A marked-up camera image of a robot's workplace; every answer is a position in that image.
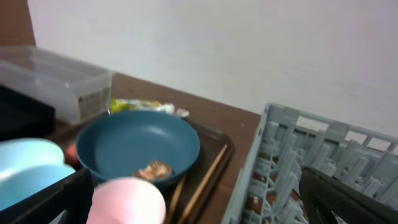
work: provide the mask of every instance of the dish rack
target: dish rack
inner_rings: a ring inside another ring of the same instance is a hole
[[[299,199],[303,166],[398,210],[397,145],[398,138],[268,104],[221,223],[307,224]]]

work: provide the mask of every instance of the nonstick pan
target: nonstick pan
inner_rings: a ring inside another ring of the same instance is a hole
[[[130,177],[154,161],[173,169],[153,182],[164,189],[177,183],[200,152],[196,131],[184,120],[157,111],[123,111],[87,126],[76,142],[81,165],[99,183]]]

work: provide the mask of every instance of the wooden countertop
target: wooden countertop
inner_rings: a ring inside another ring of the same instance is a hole
[[[219,224],[232,194],[239,170],[244,165],[246,155],[250,150],[260,116],[121,74],[117,74],[113,78],[112,95],[115,98],[138,98],[173,103],[176,107],[189,110],[190,119],[219,129],[234,141],[235,154],[198,219],[198,223]],[[58,124],[55,135],[50,139],[62,141],[65,133],[71,132],[73,129],[74,127],[66,124]]]

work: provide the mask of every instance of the wooden chopsticks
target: wooden chopsticks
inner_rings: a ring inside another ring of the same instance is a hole
[[[191,212],[193,206],[196,204],[199,196],[203,192],[203,189],[206,187],[207,183],[209,182],[209,179],[211,175],[214,173],[215,169],[217,168],[218,164],[220,163],[220,160],[223,158],[223,155],[226,151],[227,145],[225,144],[223,149],[220,151],[218,156],[216,157],[215,161],[213,164],[210,166],[210,168],[207,170],[205,177],[203,180],[200,182],[199,187],[193,194],[191,200],[188,202],[188,205],[185,207],[180,219],[178,220],[177,224],[183,224],[185,220],[188,218],[189,213]]]
[[[177,202],[178,202],[178,199],[180,198],[180,194],[181,194],[181,191],[182,191],[182,188],[184,186],[186,178],[187,178],[187,176],[184,176],[182,178],[182,180],[178,183],[177,187],[174,190],[172,201],[171,201],[170,207],[169,207],[169,212],[167,212],[165,224],[171,224],[171,222],[172,222],[173,215],[174,215],[174,212],[175,212],[175,207],[177,206]]]

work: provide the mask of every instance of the pink object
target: pink object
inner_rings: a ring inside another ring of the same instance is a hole
[[[166,204],[159,190],[138,178],[101,184],[93,195],[87,224],[161,224]]]

